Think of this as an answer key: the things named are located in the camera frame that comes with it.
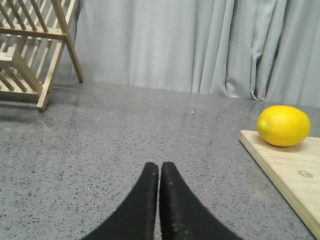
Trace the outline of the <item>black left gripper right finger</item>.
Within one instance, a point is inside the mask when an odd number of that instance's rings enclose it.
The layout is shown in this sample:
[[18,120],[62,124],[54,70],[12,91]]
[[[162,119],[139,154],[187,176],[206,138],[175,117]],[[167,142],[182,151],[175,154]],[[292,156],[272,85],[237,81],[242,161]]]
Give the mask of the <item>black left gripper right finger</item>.
[[193,194],[173,162],[161,167],[159,219],[163,240],[240,240]]

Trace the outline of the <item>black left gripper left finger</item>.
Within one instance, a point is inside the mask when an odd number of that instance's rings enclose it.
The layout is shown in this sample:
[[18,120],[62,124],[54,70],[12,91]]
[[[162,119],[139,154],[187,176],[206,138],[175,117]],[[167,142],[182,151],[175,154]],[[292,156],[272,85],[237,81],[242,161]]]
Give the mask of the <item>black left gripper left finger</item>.
[[144,165],[134,187],[118,208],[84,240],[153,240],[158,198],[159,168]]

